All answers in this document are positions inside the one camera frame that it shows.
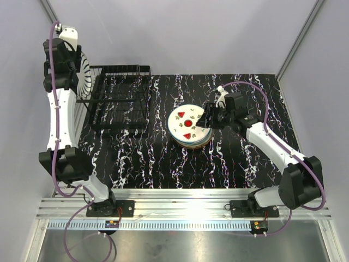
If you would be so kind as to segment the white plate watermelon pattern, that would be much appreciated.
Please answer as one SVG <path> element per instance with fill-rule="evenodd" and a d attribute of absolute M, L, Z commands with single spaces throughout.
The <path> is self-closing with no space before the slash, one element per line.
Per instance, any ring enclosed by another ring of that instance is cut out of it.
<path fill-rule="evenodd" d="M 175 108 L 167 119 L 171 136 L 184 144 L 199 144 L 209 138 L 211 129 L 197 127 L 196 123 L 204 109 L 194 104 L 184 104 Z"/>

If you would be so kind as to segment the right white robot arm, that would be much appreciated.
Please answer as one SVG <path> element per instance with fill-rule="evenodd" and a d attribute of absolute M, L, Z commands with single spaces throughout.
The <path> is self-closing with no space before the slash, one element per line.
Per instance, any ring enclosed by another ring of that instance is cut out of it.
<path fill-rule="evenodd" d="M 317 209 L 324 206 L 326 196 L 321 161 L 294 150 L 260 116 L 250 114 L 240 93 L 225 93 L 218 102 L 206 103 L 196 126 L 211 129 L 231 127 L 258 147 L 282 174 L 278 186 L 258 189 L 248 195 L 246 205 L 250 215 L 259 217 L 272 206 L 310 210 L 307 204 L 317 198 L 321 198 Z"/>

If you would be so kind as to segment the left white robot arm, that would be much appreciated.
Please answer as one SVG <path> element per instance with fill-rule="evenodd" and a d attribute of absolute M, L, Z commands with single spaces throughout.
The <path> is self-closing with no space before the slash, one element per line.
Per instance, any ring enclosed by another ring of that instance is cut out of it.
<path fill-rule="evenodd" d="M 43 43 L 44 89 L 50 105 L 50 136 L 45 152 L 39 153 L 39 163 L 51 175 L 56 191 L 69 198 L 59 183 L 84 190 L 91 216 L 111 217 L 117 212 L 115 197 L 107 185 L 93 174 L 92 160 L 78 148 L 75 135 L 75 106 L 79 90 L 81 66 L 86 56 L 81 47 L 54 38 Z"/>

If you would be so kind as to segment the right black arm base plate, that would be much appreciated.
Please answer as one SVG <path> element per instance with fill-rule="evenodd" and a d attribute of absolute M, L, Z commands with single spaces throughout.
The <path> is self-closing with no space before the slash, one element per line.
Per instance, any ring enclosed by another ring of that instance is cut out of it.
<path fill-rule="evenodd" d="M 259 207 L 253 200 L 231 200 L 228 205 L 232 218 L 278 218 L 280 216 L 276 206 Z"/>

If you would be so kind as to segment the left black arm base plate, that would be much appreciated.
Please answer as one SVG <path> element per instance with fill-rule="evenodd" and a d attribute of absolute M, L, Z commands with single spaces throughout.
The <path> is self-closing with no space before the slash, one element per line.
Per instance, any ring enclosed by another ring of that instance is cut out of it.
<path fill-rule="evenodd" d="M 114 203 L 103 201 L 93 204 L 86 211 L 87 217 L 119 217 L 132 218 L 135 202 L 133 200 L 116 200 Z"/>

